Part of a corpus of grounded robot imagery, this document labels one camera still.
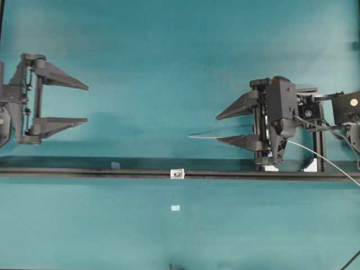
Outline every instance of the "small metal clip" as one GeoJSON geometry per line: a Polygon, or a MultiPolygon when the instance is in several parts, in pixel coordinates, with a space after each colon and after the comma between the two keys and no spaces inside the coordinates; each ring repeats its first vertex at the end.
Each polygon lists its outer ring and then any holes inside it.
{"type": "Polygon", "coordinates": [[[185,170],[184,169],[171,169],[170,170],[170,179],[184,179],[185,170]]]}

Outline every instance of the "gray wire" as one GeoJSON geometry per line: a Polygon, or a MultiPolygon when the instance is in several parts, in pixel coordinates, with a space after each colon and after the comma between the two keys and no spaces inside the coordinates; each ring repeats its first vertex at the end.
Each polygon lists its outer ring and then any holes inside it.
{"type": "Polygon", "coordinates": [[[360,170],[360,159],[359,159],[359,156],[356,154],[356,150],[354,148],[354,146],[351,145],[351,143],[349,142],[349,140],[344,136],[342,135],[341,133],[339,132],[336,132],[334,130],[332,130],[331,128],[328,128],[328,127],[324,127],[322,125],[318,125],[318,124],[314,124],[314,123],[311,123],[309,121],[306,121],[304,120],[303,118],[301,117],[298,117],[296,115],[294,115],[294,118],[295,119],[298,119],[299,121],[305,123],[305,124],[308,124],[308,125],[312,125],[314,127],[317,127],[319,129],[325,129],[326,131],[330,131],[332,134],[336,135],[336,136],[340,136],[342,139],[345,140],[345,142],[348,144],[348,146],[350,147],[351,151],[353,151],[353,154],[355,156],[355,159],[356,159],[356,167],[358,168],[358,170],[360,170]]]}
{"type": "Polygon", "coordinates": [[[195,139],[220,139],[223,137],[203,137],[198,135],[189,135],[189,138],[195,138],[195,139]]]}
{"type": "Polygon", "coordinates": [[[348,177],[349,179],[351,179],[351,181],[353,181],[355,184],[357,184],[360,187],[360,183],[358,181],[356,181],[354,178],[352,178],[347,172],[343,171],[341,168],[339,168],[337,165],[335,165],[333,162],[329,161],[329,159],[327,159],[326,157],[316,153],[315,151],[311,150],[310,148],[307,148],[304,145],[301,145],[297,142],[293,142],[290,140],[287,140],[288,143],[292,143],[293,145],[297,145],[305,150],[310,151],[311,153],[313,153],[314,155],[317,155],[319,158],[322,158],[324,161],[328,162],[330,165],[334,166],[336,169],[338,169],[340,172],[343,173],[343,175],[345,175],[346,177],[348,177]]]}

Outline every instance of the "screw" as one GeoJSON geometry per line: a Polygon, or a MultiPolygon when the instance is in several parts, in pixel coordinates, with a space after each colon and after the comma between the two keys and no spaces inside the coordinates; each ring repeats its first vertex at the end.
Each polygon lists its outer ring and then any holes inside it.
{"type": "Polygon", "coordinates": [[[313,115],[313,113],[310,111],[310,110],[307,110],[306,112],[305,112],[305,116],[306,117],[311,117],[313,115]]]}
{"type": "Polygon", "coordinates": [[[356,105],[358,105],[358,100],[356,98],[353,98],[351,101],[350,101],[350,104],[351,106],[355,107],[356,105]]]}

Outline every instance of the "white label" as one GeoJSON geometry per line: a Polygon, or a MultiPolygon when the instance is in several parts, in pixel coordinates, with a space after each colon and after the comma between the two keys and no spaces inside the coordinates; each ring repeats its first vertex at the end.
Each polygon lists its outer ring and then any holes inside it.
{"type": "Polygon", "coordinates": [[[180,205],[172,205],[171,211],[180,211],[180,205]]]}

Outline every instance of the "black cable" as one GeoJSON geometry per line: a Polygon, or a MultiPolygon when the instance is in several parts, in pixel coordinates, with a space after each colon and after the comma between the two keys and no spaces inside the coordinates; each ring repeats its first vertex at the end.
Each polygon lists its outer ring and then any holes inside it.
{"type": "Polygon", "coordinates": [[[323,125],[317,125],[317,124],[311,123],[311,122],[309,122],[309,121],[306,121],[306,120],[304,120],[303,118],[298,117],[298,116],[296,116],[296,115],[294,115],[294,118],[295,118],[295,119],[298,119],[299,121],[301,121],[301,122],[303,122],[303,123],[305,123],[305,124],[308,124],[308,125],[312,125],[312,126],[314,126],[314,127],[317,127],[317,128],[320,129],[320,130],[321,130],[321,129],[324,129],[324,130],[326,130],[326,131],[330,131],[332,134],[343,138],[343,139],[345,140],[345,142],[348,144],[348,146],[350,147],[350,149],[353,151],[353,154],[354,154],[355,159],[356,159],[356,167],[358,168],[358,170],[360,170],[360,159],[359,159],[358,155],[356,154],[356,150],[355,150],[355,148],[352,146],[352,144],[349,142],[349,140],[348,140],[344,135],[342,135],[342,134],[339,133],[339,132],[336,132],[336,131],[332,130],[331,128],[324,127],[323,125]]]}
{"type": "Polygon", "coordinates": [[[348,262],[346,263],[346,265],[344,265],[344,266],[342,267],[342,269],[340,269],[340,270],[344,270],[346,267],[348,267],[348,266],[356,259],[356,257],[359,256],[359,255],[360,255],[360,251],[358,251],[358,253],[356,253],[356,254],[354,255],[354,257],[352,257],[351,260],[348,261],[348,262]]]}

